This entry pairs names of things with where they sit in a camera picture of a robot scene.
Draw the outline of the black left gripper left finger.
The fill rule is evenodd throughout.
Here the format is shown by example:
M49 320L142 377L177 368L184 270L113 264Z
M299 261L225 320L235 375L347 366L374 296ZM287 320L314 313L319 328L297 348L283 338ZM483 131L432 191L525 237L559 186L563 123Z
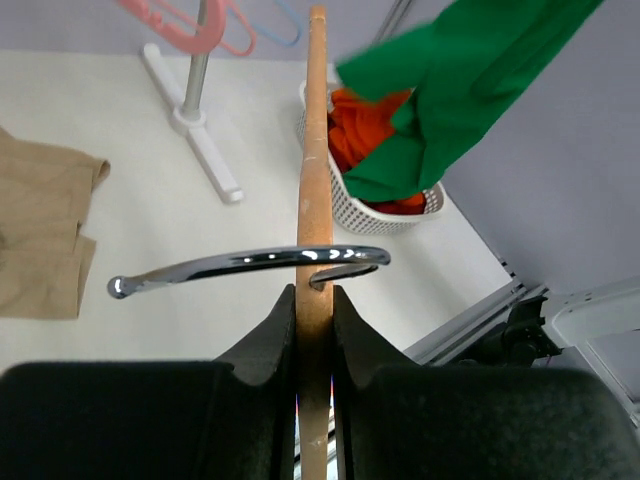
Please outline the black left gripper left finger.
M33 362L1 377L5 479L290 479L294 288L207 361Z

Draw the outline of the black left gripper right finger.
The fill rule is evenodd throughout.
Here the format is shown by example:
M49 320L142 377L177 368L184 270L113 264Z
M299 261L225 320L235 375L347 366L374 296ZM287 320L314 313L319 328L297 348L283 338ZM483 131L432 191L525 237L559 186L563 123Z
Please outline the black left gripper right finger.
M635 479L639 442L614 394L573 369L422 366L334 291L342 479Z

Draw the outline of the wooden hanger with metal hook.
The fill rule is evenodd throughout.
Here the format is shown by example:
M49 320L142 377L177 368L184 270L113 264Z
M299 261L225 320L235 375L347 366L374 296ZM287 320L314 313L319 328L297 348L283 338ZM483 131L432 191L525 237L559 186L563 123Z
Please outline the wooden hanger with metal hook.
M296 394L304 479L327 476L334 296L333 281L366 275L390 261L381 249L334 246L328 162L326 12L309 16L306 116L298 194L297 245L274 252L226 254L171 265L135 277L118 276L109 294L124 299L161 286L236 272L296 269Z

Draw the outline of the green t shirt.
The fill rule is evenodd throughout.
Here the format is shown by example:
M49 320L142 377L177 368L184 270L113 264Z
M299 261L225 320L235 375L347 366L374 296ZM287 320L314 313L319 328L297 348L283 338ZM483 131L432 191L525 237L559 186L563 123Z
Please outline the green t shirt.
M378 102L410 91L390 138L343 177L360 200L434 186L549 65L597 1L455 1L433 21L337 63L342 85Z

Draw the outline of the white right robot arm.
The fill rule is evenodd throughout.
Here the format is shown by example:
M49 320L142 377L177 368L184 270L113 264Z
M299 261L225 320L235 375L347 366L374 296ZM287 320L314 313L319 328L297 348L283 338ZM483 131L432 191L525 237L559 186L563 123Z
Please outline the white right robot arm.
M639 401L639 279L573 294L548 291L511 310L502 345L533 345L537 358L575 350L589 367Z

